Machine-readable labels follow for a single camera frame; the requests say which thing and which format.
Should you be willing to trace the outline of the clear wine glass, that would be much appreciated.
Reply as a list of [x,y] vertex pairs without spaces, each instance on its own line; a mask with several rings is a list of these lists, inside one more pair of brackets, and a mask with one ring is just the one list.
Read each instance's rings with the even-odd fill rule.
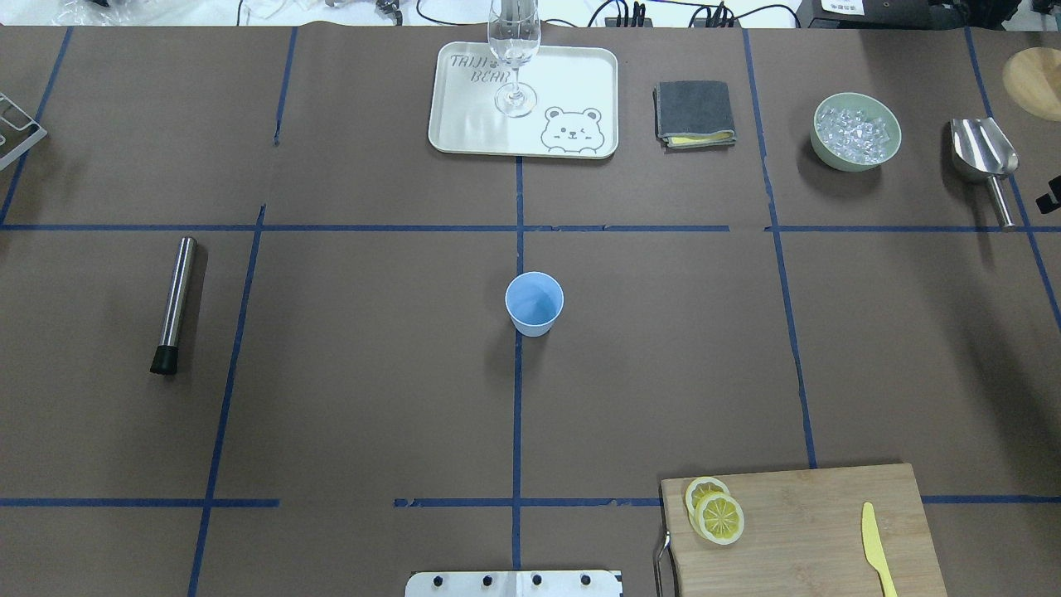
[[535,91],[521,82],[520,70],[537,54],[541,42],[538,1],[492,1],[487,19],[487,41],[507,77],[494,95],[502,115],[522,118],[535,107]]

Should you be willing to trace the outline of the metal ice scoop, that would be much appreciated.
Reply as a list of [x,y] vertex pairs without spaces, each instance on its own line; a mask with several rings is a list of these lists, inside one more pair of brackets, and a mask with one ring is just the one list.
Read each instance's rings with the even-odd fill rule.
[[952,119],[952,165],[966,181],[986,185],[992,194],[994,211],[1002,231],[1015,228],[1005,203],[1003,182],[1015,173],[1019,155],[992,117]]

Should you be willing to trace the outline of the lemon slice back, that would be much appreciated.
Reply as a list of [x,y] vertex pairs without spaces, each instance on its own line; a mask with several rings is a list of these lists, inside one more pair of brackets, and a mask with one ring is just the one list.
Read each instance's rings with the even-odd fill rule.
[[690,480],[685,490],[685,506],[689,517],[697,513],[698,503],[714,493],[730,495],[726,482],[712,476],[701,476]]

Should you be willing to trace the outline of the light blue paper cup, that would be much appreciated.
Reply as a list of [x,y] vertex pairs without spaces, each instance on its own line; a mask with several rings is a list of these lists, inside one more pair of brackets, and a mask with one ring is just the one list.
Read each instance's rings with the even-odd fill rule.
[[523,273],[508,284],[504,303],[515,329],[524,337],[541,337],[566,306],[564,289],[545,273]]

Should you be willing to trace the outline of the green bowl of ice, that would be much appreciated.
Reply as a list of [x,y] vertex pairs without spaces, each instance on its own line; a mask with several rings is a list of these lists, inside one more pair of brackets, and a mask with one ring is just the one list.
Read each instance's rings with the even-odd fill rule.
[[883,165],[902,147],[903,131],[894,113],[879,99],[860,92],[827,96],[812,113],[812,151],[841,172]]

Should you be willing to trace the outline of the round wooden stand base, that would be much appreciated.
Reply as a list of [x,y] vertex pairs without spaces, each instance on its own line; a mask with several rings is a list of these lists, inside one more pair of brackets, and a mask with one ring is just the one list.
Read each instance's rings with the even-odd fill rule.
[[1004,64],[1003,85],[1028,115],[1060,121],[1060,50],[1032,46],[1016,52]]

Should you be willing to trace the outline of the cream bear serving tray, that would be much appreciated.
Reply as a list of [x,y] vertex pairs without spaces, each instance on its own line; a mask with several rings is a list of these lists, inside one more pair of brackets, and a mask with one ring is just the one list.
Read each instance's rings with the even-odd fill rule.
[[486,42],[454,41],[437,54],[428,139],[443,153],[604,159],[618,151],[618,57],[597,46],[542,46],[521,68],[537,102],[511,118],[497,109],[511,71]]

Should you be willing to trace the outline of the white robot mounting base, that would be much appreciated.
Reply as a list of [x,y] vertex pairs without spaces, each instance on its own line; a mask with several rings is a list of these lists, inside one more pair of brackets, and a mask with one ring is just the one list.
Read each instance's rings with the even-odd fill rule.
[[623,596],[618,570],[421,570],[405,596]]

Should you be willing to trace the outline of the yellow plastic knife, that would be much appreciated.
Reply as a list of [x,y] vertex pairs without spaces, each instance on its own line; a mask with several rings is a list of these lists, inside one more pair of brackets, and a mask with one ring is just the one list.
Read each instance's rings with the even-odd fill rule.
[[864,502],[860,505],[860,545],[863,545],[865,560],[879,575],[879,584],[883,596],[898,596],[883,542],[880,539],[879,519],[876,519],[872,502]]

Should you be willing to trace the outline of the grey yellow folded cloth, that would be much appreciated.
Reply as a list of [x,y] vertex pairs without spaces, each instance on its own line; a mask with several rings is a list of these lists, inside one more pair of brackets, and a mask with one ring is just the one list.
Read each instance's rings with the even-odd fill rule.
[[723,80],[664,80],[653,90],[656,138],[668,148],[733,146],[738,139]]

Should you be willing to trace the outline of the steel muddler black tip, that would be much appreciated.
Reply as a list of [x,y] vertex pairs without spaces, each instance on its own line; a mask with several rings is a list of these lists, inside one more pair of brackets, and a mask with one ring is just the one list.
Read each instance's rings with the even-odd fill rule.
[[177,373],[179,358],[179,343],[181,343],[182,310],[185,310],[191,274],[196,261],[196,238],[186,235],[175,258],[172,271],[169,296],[160,332],[159,344],[155,349],[154,358],[149,371],[160,376],[172,376]]

